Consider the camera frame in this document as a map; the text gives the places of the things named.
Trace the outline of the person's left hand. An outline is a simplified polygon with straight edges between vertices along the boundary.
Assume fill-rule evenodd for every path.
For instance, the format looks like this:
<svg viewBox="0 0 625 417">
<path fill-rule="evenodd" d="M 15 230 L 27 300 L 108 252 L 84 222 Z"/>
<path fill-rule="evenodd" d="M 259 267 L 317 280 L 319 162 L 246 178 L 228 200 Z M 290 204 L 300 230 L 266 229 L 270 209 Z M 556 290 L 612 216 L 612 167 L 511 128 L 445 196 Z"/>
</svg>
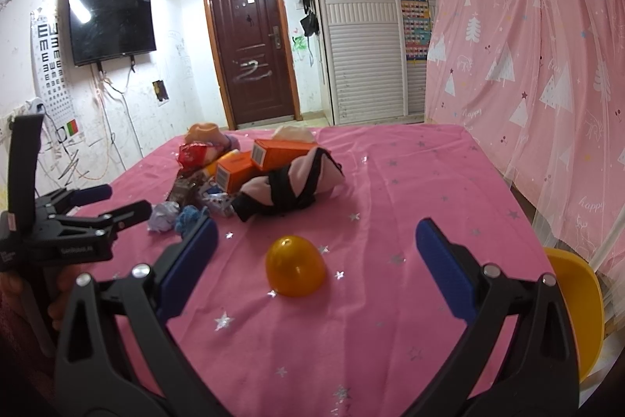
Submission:
<svg viewBox="0 0 625 417">
<path fill-rule="evenodd" d="M 64 310 L 74 286 L 76 277 L 82 273 L 81 266 L 68 266 L 59 272 L 56 282 L 57 299 L 48 308 L 49 317 L 55 330 L 61 329 L 64 319 Z M 21 294 L 23 293 L 23 281 L 14 273 L 1 274 L 1 293 L 9 308 L 25 319 L 27 315 L 22 306 Z"/>
</svg>

